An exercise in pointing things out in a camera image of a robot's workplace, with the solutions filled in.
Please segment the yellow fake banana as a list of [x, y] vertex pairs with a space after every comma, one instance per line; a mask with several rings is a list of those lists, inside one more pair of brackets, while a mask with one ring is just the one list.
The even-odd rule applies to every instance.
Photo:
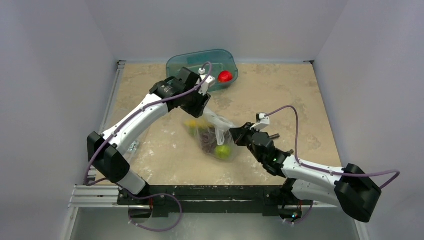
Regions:
[[190, 129], [207, 129], [210, 124], [202, 119], [190, 119], [184, 122], [184, 125]]

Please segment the green fake pear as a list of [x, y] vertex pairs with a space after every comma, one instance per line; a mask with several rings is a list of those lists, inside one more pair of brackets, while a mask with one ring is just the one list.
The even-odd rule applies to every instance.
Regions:
[[227, 160], [232, 154], [232, 149], [228, 144], [218, 145], [214, 149], [214, 156], [221, 160]]

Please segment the clear plastic bag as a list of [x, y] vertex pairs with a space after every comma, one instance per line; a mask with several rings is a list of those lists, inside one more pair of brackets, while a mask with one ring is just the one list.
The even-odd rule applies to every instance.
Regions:
[[238, 147], [230, 133], [236, 125], [229, 119], [207, 107], [201, 117], [189, 116], [182, 124], [204, 154], [226, 162], [236, 158]]

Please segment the dark red fake grapes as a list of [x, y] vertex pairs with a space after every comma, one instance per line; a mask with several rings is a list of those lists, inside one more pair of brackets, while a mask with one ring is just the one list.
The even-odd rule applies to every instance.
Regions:
[[202, 151], [213, 155], [218, 146], [215, 128], [200, 129], [198, 134]]

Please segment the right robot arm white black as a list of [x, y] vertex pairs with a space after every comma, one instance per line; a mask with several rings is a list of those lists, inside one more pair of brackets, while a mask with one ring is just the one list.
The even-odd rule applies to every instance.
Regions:
[[368, 223], [382, 190], [360, 167], [332, 167], [297, 158], [278, 149], [268, 133], [253, 129], [247, 122], [230, 128], [234, 143], [246, 147], [272, 176], [285, 178], [289, 184], [280, 196], [288, 204], [310, 200], [341, 208], [351, 218]]

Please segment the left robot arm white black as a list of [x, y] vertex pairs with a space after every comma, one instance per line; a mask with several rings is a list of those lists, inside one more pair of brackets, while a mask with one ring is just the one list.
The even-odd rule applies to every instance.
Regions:
[[155, 83], [141, 103], [114, 126], [103, 133], [92, 132], [87, 137], [89, 166], [126, 189], [136, 204], [146, 203], [150, 186], [131, 169], [124, 154], [154, 122], [173, 109], [201, 117], [211, 98], [208, 90], [216, 83], [211, 71], [201, 67], [193, 72], [183, 67], [177, 76]]

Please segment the red fake apple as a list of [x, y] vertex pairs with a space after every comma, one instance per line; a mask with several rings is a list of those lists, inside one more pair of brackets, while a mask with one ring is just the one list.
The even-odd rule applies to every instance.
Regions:
[[228, 83], [233, 80], [233, 74], [228, 70], [224, 70], [218, 75], [217, 80], [219, 83]]

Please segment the dark metal clamp tool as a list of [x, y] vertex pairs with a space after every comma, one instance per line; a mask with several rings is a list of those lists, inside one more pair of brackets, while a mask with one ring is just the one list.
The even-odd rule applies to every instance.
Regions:
[[269, 137], [271, 140], [278, 139], [280, 137], [280, 134], [276, 133], [276, 134], [270, 135]]

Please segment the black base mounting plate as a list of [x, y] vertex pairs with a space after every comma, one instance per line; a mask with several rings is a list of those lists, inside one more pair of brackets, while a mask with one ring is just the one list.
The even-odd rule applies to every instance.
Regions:
[[136, 196], [118, 191], [119, 206], [143, 206], [154, 218], [170, 213], [261, 214], [264, 217], [300, 218], [300, 207], [311, 200], [299, 200], [280, 185], [151, 185]]

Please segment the clear plastic screw box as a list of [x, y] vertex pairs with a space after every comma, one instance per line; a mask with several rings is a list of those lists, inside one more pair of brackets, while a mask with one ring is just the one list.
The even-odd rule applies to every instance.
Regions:
[[139, 146], [140, 146], [140, 141], [137, 139], [128, 147], [125, 154], [125, 158], [129, 164], [132, 162], [135, 155], [137, 154]]

